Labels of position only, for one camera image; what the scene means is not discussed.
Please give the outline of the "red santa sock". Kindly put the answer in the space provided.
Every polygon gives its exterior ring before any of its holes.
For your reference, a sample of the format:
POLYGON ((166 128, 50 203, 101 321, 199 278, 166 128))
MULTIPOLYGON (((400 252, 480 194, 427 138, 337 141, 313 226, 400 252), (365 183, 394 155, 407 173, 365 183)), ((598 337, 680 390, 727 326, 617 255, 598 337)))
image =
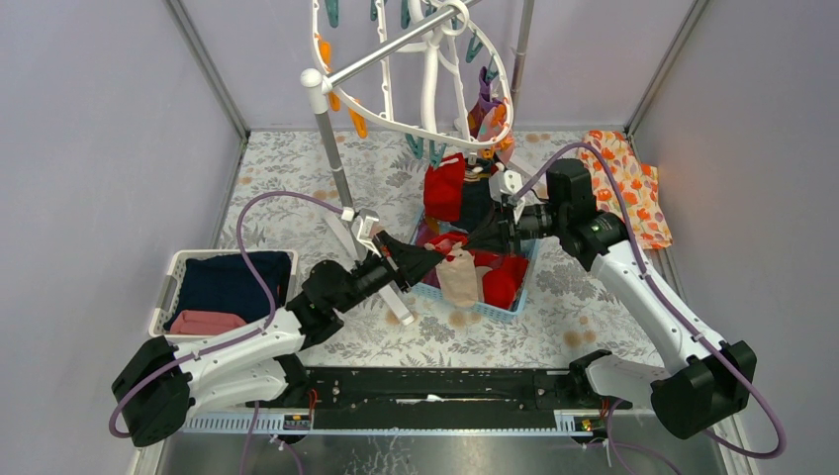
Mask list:
POLYGON ((482 303, 508 310, 518 297, 529 260, 520 255, 501 255, 485 251, 474 253, 482 303))

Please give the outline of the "red beige sock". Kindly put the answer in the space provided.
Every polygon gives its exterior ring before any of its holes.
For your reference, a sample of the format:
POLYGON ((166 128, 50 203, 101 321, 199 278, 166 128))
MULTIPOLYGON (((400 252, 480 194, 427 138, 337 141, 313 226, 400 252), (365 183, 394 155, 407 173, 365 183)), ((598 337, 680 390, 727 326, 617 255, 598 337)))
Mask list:
POLYGON ((423 245, 443 256, 435 266, 439 288, 443 299, 458 308, 472 307, 479 300, 474 256, 465 248, 466 243, 466 235, 446 233, 423 245))

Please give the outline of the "white clip hanger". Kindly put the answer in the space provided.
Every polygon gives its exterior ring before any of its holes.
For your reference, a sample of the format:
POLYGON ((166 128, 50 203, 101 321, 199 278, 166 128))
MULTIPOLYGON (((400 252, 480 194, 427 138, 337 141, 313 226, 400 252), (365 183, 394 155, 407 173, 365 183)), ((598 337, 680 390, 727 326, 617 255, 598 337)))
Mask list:
POLYGON ((332 131, 330 112, 346 109, 351 113, 359 134, 373 124, 406 134, 412 140, 431 141, 436 146, 447 144, 465 149, 494 149, 507 142, 513 132, 515 117, 513 90, 499 50, 471 18, 475 5, 473 1, 404 1, 401 18, 406 26, 398 35, 390 36, 386 4, 375 1, 372 9, 377 44, 350 64, 335 67, 330 62, 331 49, 320 27, 338 25, 339 4, 336 1, 311 2, 309 41, 314 65, 301 73, 300 82, 321 133, 328 135, 332 131), (490 108, 491 125, 486 126, 479 120, 477 134, 471 134, 462 67, 472 62, 480 52, 489 56, 485 76, 490 82, 490 97, 500 103, 490 108), (393 58, 408 54, 422 61, 417 124, 406 124, 398 119, 394 99, 393 58), (380 73, 382 107, 378 111, 365 106, 343 88, 349 80, 370 68, 380 73), (443 74, 453 82, 456 117, 452 133, 440 129, 436 117, 439 77, 443 74))

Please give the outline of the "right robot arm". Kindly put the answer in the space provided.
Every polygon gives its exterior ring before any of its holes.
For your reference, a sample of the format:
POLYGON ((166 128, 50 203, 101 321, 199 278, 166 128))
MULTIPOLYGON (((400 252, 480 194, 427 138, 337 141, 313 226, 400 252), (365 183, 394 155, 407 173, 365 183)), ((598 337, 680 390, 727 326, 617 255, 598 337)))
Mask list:
POLYGON ((602 398, 652 410, 662 426, 688 439, 744 410, 757 356, 728 342, 673 291, 637 248, 623 220, 598 209, 591 175, 561 158, 547 170, 549 198, 523 201, 521 175, 505 167, 489 179, 494 209, 468 237, 480 250, 519 251, 525 240, 558 238, 568 255, 601 281, 653 342, 663 363, 641 364, 597 350, 569 365, 569 398, 590 408, 602 398))

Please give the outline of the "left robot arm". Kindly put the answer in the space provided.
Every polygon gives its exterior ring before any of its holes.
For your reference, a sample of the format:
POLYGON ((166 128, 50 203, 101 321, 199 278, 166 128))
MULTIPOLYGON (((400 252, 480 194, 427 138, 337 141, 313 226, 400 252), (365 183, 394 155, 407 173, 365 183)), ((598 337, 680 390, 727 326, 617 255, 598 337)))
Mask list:
POLYGON ((181 343, 164 336, 145 341, 111 385, 111 436, 146 447, 203 412, 248 402, 301 403, 308 383, 298 352, 332 337, 343 327, 341 315, 381 289, 407 291, 444 259, 434 248, 386 232, 372 242, 373 250, 350 269, 333 260, 317 263, 297 296, 252 324, 181 343))

